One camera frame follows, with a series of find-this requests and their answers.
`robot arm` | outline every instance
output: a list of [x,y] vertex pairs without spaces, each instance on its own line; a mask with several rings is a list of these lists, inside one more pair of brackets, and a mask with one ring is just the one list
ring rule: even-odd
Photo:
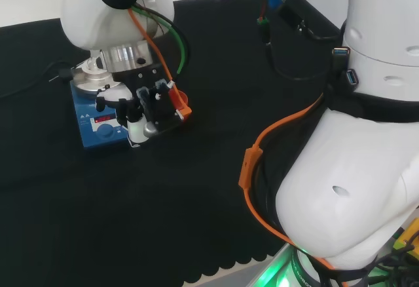
[[[327,109],[274,190],[290,242],[344,271],[370,265],[419,205],[419,0],[349,3],[344,46],[350,56],[333,82],[352,72],[359,81],[348,81],[357,88],[325,88]],[[247,168],[262,153],[258,146],[259,140],[245,156],[245,190]],[[299,258],[319,282],[307,256]],[[304,287],[299,275],[287,274],[292,287]]]
[[[174,19],[172,0],[137,2]],[[153,31],[154,22],[147,21],[144,16],[136,17],[148,32]],[[61,22],[71,43],[85,50],[109,49],[143,40],[126,10],[113,9],[102,0],[64,0]]]
[[73,77],[76,89],[88,88],[90,95],[97,93],[99,112],[105,106],[116,109],[118,123],[128,130],[129,142],[137,147],[151,136],[180,125],[191,110],[174,85],[164,59],[154,63],[144,41],[148,39],[161,57],[151,41],[164,33],[156,18],[127,11],[132,5],[141,5],[165,18],[167,26],[174,19],[173,1],[114,1],[64,0],[61,21],[75,46],[96,50],[96,54],[100,50],[99,56],[88,60],[93,66],[82,64],[77,68],[77,78]]

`red digital display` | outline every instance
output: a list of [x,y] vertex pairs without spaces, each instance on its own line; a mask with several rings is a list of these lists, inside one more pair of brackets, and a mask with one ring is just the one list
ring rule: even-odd
[[105,121],[109,121],[112,119],[116,119],[116,115],[101,115],[100,117],[96,117],[94,118],[94,122],[95,123],[101,123],[101,122],[105,122]]

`orange cable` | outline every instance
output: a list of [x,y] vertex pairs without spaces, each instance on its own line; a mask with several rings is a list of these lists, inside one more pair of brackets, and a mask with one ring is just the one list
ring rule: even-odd
[[[275,122],[274,124],[272,124],[271,126],[269,126],[268,128],[266,128],[257,138],[256,142],[253,144],[251,149],[248,149],[247,151],[249,152],[248,156],[245,156],[245,161],[244,161],[244,166],[242,168],[242,174],[245,174],[246,176],[244,177],[240,177],[240,180],[248,180],[251,177],[249,177],[249,174],[251,174],[254,170],[254,168],[247,168],[246,170],[246,166],[249,164],[249,166],[254,166],[256,164],[257,159],[259,159],[259,157],[262,155],[262,150],[260,149],[259,145],[262,142],[263,138],[268,135],[272,130],[274,130],[275,128],[278,128],[279,126],[282,126],[286,123],[289,123],[295,119],[298,119],[302,116],[304,116],[306,113],[308,113],[321,99],[323,98],[323,95],[321,95],[314,104],[312,104],[310,107],[307,107],[304,110],[301,110],[297,113],[294,113],[293,115],[289,115],[288,117],[285,117],[277,122]],[[249,188],[250,188],[250,183],[249,182],[245,182],[242,183],[241,186],[243,187],[243,192],[244,192],[244,199],[246,200],[246,204],[247,207],[250,209],[250,212],[255,216],[255,218],[257,219],[257,221],[259,223],[262,224],[263,227],[265,227],[266,229],[268,229],[272,234],[276,235],[278,238],[282,239],[283,241],[285,241],[286,243],[295,246],[295,243],[288,238],[287,236],[283,235],[282,233],[280,233],[279,231],[277,231],[276,229],[274,229],[273,227],[271,227],[267,222],[265,222],[265,220],[258,214],[258,212],[256,211],[256,209],[253,207],[251,201],[250,201],[250,197],[249,197]],[[326,266],[328,269],[330,270],[335,270],[335,268],[325,259],[321,259],[321,258],[316,258],[317,261],[319,261],[322,265]],[[347,282],[343,282],[342,283],[343,287],[348,287],[348,283]]]
[[307,107],[304,110],[301,110],[299,112],[294,113],[293,115],[289,115],[288,117],[285,117],[279,121],[276,121],[274,124],[270,125],[268,128],[264,129],[263,132],[258,136],[258,138],[256,139],[256,142],[253,146],[256,145],[256,147],[259,147],[259,145],[261,144],[263,138],[268,135],[272,130],[274,130],[275,128],[278,128],[279,126],[291,122],[295,119],[298,119],[299,117],[302,117],[303,115],[305,115],[308,111],[310,111],[321,99],[323,98],[323,95],[321,95],[314,104],[312,104],[310,107]]
[[[166,64],[166,61],[164,60],[164,57],[163,57],[162,53],[160,52],[160,50],[158,49],[158,47],[156,46],[154,41],[147,35],[147,32],[145,31],[144,27],[141,25],[141,23],[136,18],[133,10],[128,9],[128,13],[130,14],[130,17],[131,17],[132,21],[134,22],[134,24],[136,25],[136,27],[138,28],[139,32],[142,34],[142,36],[145,38],[145,40],[148,42],[148,44],[151,45],[151,48],[153,48],[153,50],[157,54],[158,59],[160,60],[160,62],[162,62],[164,71],[166,72],[166,75],[168,76],[168,79],[170,81],[172,81],[173,80],[172,74],[170,73],[169,67]],[[177,87],[174,86],[173,89],[175,90],[175,93],[177,94],[177,99],[181,102],[183,107],[188,107],[188,105],[182,99],[179,91],[177,90]]]

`black table surface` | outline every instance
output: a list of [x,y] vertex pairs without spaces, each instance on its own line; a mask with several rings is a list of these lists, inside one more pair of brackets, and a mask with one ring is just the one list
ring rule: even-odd
[[[192,48],[178,85],[193,116],[147,149],[84,150],[69,86],[48,83],[54,74],[0,101],[0,286],[182,286],[280,249],[238,187],[244,150],[310,105],[323,83],[270,69],[256,25],[261,2],[175,3]],[[320,35],[335,33],[304,0],[294,5]],[[327,67],[330,46],[271,21],[278,66],[296,76]],[[0,94],[53,61],[88,56],[59,20],[0,28],[0,46]]]

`yellow object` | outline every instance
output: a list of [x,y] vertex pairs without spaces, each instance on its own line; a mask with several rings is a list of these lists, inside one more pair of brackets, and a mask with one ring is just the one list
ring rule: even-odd
[[[395,249],[404,248],[410,238],[419,231],[419,218],[416,218],[411,225],[405,230],[405,232],[398,238],[394,244]],[[416,247],[409,254],[419,260],[419,237],[413,241],[413,245]]]

